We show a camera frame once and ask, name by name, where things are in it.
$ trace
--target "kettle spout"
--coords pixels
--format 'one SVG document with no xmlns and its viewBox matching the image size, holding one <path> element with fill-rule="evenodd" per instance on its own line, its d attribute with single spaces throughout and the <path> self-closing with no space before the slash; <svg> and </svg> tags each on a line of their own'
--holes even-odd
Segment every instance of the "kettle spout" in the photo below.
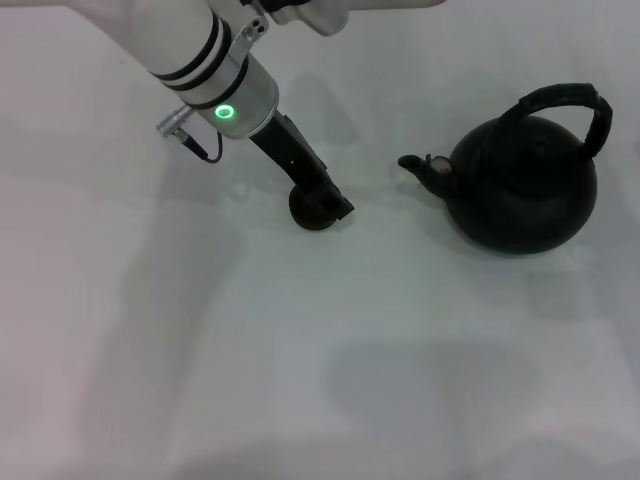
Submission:
<svg viewBox="0 0 640 480">
<path fill-rule="evenodd" d="M 420 183 L 434 195 L 446 199 L 454 190 L 455 176 L 453 165 L 445 157 L 422 159 L 416 155 L 405 155 L 398 160 L 398 165 L 412 173 Z"/>
<path fill-rule="evenodd" d="M 398 160 L 398 165 L 404 168 L 407 172 L 418 176 L 420 170 L 427 165 L 427 161 L 417 155 L 405 155 Z"/>
</svg>

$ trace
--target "green led light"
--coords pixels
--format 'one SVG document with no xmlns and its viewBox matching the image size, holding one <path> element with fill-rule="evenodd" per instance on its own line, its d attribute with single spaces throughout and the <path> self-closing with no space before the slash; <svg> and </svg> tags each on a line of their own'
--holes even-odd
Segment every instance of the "green led light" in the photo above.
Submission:
<svg viewBox="0 0 640 480">
<path fill-rule="evenodd" d="M 236 111 L 231 105 L 220 105 L 216 108 L 216 117 L 222 120 L 229 120 L 235 114 Z"/>
</svg>

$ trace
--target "kettle body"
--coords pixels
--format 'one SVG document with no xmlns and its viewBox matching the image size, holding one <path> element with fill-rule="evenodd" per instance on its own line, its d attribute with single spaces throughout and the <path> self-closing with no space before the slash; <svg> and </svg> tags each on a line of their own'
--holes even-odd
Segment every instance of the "kettle body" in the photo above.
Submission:
<svg viewBox="0 0 640 480">
<path fill-rule="evenodd" d="M 560 125 L 530 116 L 562 105 L 594 109 L 584 143 Z M 567 242 L 591 216 L 597 197 L 593 157 L 607 140 L 612 116 L 591 85 L 547 87 L 477 127 L 449 159 L 410 155 L 399 165 L 446 201 L 453 221 L 475 242 L 509 254 L 540 253 Z"/>
</svg>

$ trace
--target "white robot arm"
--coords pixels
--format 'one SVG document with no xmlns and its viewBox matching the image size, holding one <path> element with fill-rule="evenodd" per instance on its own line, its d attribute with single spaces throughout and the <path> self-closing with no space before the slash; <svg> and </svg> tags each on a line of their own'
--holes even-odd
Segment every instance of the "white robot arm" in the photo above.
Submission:
<svg viewBox="0 0 640 480">
<path fill-rule="evenodd" d="M 334 35 L 347 23 L 347 2 L 0 0 L 0 6 L 66 5 L 86 17 L 184 102 L 157 126 L 163 137 L 177 138 L 208 163 L 220 159 L 222 136 L 250 138 L 295 183 L 289 197 L 295 221 L 323 230 L 351 213 L 353 205 L 293 122 L 278 112 L 278 86 L 250 50 L 269 29 L 267 16 L 278 24 L 301 20 L 321 35 Z M 216 159 L 182 128 L 194 113 L 218 132 Z"/>
</svg>

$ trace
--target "kettle handle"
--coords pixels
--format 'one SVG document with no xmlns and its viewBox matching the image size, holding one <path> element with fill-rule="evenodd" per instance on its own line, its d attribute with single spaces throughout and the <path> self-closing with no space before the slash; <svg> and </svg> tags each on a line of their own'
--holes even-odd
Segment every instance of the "kettle handle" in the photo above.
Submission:
<svg viewBox="0 0 640 480">
<path fill-rule="evenodd" d="M 582 147 L 582 157 L 591 159 L 600 153 L 611 132 L 613 110 L 589 83 L 567 83 L 541 88 L 521 98 L 518 105 L 502 115 L 490 136 L 487 153 L 493 151 L 500 138 L 523 118 L 554 107 L 578 106 L 594 110 L 593 121 Z"/>
</svg>

